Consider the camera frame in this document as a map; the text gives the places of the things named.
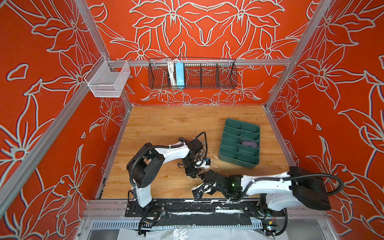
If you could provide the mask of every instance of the purple cloth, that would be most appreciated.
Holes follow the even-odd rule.
[[[246,146],[248,146],[248,147],[254,147],[254,148],[257,148],[257,142],[241,140],[241,141],[240,141],[240,144],[241,144],[241,145],[246,145]]]

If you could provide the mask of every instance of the wire mesh basket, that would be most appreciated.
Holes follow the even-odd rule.
[[[89,71],[85,77],[88,87],[95,97],[102,98],[118,98],[124,89],[127,79],[131,73],[128,62],[125,61],[124,66],[119,69],[110,67],[104,56],[92,67],[96,71]]]
[[[232,89],[237,86],[235,59],[188,58],[184,64],[184,85],[172,85],[168,61],[176,58],[149,59],[148,82],[151,89]]]

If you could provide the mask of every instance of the coiled white cord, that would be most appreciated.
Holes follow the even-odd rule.
[[[176,79],[175,79],[175,77],[173,75],[176,62],[180,62],[180,61],[178,59],[174,59],[174,60],[169,59],[168,62],[167,62],[170,84],[172,86],[176,86],[177,85]]]

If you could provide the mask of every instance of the wood grain surface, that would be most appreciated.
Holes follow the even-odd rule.
[[[237,119],[260,126],[260,164],[247,169],[223,162],[218,158],[225,120]],[[205,131],[210,169],[222,175],[272,175],[288,171],[288,163],[277,142],[262,106],[135,106],[129,117],[117,156],[102,195],[103,199],[127,199],[131,189],[128,162],[147,142],[153,145],[169,145],[179,137],[192,140]],[[199,178],[185,175],[177,166],[180,160],[164,164],[151,184],[153,198],[193,198],[191,188],[202,183]],[[223,197],[219,192],[205,197]]]

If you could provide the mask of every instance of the black wire basket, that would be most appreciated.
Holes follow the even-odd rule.
[[[174,59],[149,59],[148,82],[151,89],[233,89],[237,86],[235,59],[222,58],[181,59],[180,62],[184,64],[184,85],[173,86],[167,62]]]

